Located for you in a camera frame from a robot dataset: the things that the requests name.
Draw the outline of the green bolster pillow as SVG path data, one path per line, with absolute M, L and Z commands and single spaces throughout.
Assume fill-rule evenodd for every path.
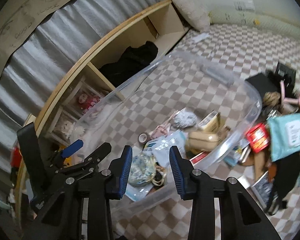
M 258 29 L 267 29 L 272 32 L 290 36 L 300 40 L 300 28 L 268 15 L 256 14 L 249 11 L 230 9 L 213 9 L 209 12 L 212 24 L 247 25 Z

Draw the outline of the white dress doll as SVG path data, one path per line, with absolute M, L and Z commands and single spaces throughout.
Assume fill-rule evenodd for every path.
M 61 120 L 59 124 L 56 125 L 56 131 L 60 132 L 63 139 L 68 140 L 72 135 L 75 123 L 69 120 Z

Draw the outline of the teal wet wipes pack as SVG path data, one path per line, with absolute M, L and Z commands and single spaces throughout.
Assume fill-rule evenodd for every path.
M 272 162 L 300 152 L 300 113 L 275 116 L 267 124 Z

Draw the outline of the wooden bedside shelf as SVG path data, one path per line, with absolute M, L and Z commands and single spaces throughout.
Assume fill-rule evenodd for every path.
M 100 161 L 104 169 L 125 145 L 139 147 L 139 135 L 161 119 L 157 103 L 138 105 L 146 97 L 155 65 L 186 34 L 172 0 L 164 0 L 137 13 L 96 42 L 66 73 L 35 122 L 18 132 L 23 158 L 17 186 L 31 181 L 34 194 L 47 189 L 58 168 L 81 163 L 104 142 L 111 152 Z

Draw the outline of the red snack packet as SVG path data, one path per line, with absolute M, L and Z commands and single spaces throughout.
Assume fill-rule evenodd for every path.
M 265 124 L 259 123 L 249 129 L 245 135 L 254 153 L 259 153 L 270 144 L 270 136 Z

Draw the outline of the wall power outlet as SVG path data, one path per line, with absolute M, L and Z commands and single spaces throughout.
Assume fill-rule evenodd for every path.
M 238 11 L 254 11 L 253 1 L 234 1 L 235 9 Z

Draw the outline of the grey window curtain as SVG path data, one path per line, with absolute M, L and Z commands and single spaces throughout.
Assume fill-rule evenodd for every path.
M 0 79 L 0 172 L 10 173 L 16 132 L 37 115 L 70 68 L 102 37 L 157 0 L 71 0 L 11 56 Z

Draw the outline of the white remote on bed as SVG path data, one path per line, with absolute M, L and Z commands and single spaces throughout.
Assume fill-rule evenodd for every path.
M 202 41 L 202 40 L 204 40 L 204 39 L 206 39 L 206 38 L 208 38 L 208 37 L 210 37 L 209 33 L 202 33 L 202 34 L 199 34 L 199 35 L 197 35 L 197 36 L 194 36 L 194 37 L 192 38 L 192 41 L 193 41 L 194 43 L 198 43 L 198 42 L 200 42 L 200 41 Z

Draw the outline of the black clothing on shelf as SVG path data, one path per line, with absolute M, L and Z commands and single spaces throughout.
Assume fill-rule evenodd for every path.
M 158 47 L 151 41 L 146 41 L 139 48 L 129 46 L 116 62 L 103 65 L 99 71 L 114 87 L 119 87 L 151 64 L 157 57 L 158 51 Z

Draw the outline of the red dress doll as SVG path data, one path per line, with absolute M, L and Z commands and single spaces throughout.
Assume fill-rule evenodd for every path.
M 82 110 L 82 113 L 87 113 L 95 104 L 97 104 L 101 100 L 101 97 L 97 95 L 89 95 L 86 93 L 82 93 L 77 102 Z

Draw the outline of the clear plastic storage bin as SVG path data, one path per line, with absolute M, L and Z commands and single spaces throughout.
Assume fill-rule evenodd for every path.
M 74 125 L 71 141 L 81 139 L 82 160 L 104 142 L 111 152 L 104 170 L 126 145 L 133 166 L 125 196 L 110 203 L 115 220 L 129 218 L 175 195 L 169 161 L 171 146 L 205 170 L 222 160 L 261 112 L 257 90 L 210 58 L 175 51 L 119 87 L 138 83 L 122 102 L 106 96 Z

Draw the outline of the beige KINYO case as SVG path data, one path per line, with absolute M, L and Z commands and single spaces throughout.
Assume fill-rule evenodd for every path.
M 216 133 L 205 133 L 203 131 L 193 131 L 188 134 L 187 145 L 189 148 L 200 151 L 212 151 L 220 142 L 220 137 Z

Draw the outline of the floral fabric pouch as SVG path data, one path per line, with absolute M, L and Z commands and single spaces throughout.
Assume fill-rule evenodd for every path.
M 156 161 L 152 155 L 136 155 L 132 159 L 128 183 L 134 187 L 146 185 L 154 179 L 156 172 Z

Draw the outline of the checkered bed sheet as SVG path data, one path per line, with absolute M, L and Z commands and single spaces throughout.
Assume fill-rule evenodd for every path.
M 194 42 L 194 31 L 178 43 L 176 50 L 187 51 L 220 64 L 242 79 L 279 62 L 296 70 L 295 90 L 300 91 L 300 41 L 247 26 L 215 24 L 202 42 Z M 164 61 L 131 96 L 110 126 L 109 139 L 115 149 L 136 142 L 144 131 L 161 122 L 187 103 L 204 114 L 216 109 L 231 129 L 236 129 L 247 112 L 248 97 L 241 88 L 225 88 L 197 72 L 194 64 L 180 60 Z M 173 193 L 154 205 L 142 207 L 133 216 L 116 223 L 117 233 L 127 239 L 186 239 L 191 202 Z

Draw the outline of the black box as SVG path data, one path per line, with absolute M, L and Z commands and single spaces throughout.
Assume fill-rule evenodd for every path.
M 294 86 L 296 79 L 296 70 L 281 62 L 278 62 L 275 74 L 280 76 L 287 86 Z

